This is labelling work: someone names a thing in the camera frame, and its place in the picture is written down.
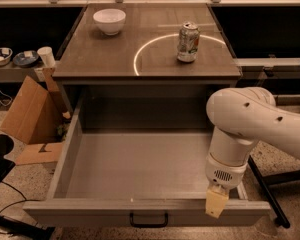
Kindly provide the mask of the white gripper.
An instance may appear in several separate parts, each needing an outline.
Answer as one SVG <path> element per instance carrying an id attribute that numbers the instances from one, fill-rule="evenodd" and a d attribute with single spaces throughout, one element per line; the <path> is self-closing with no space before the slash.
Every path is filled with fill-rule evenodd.
<path id="1" fill-rule="evenodd" d="M 228 166 L 207 156 L 205 173 L 211 183 L 206 192 L 206 214 L 218 219 L 229 200 L 229 191 L 242 181 L 247 165 Z"/>

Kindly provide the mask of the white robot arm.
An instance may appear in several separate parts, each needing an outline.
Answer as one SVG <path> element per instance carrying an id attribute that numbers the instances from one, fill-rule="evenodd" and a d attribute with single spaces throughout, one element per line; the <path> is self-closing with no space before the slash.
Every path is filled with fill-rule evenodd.
<path id="1" fill-rule="evenodd" d="M 273 95 L 261 87 L 218 90 L 209 97 L 206 113 L 214 125 L 205 169 L 206 213 L 217 218 L 229 191 L 241 183 L 258 142 L 300 160 L 300 114 L 277 108 Z"/>

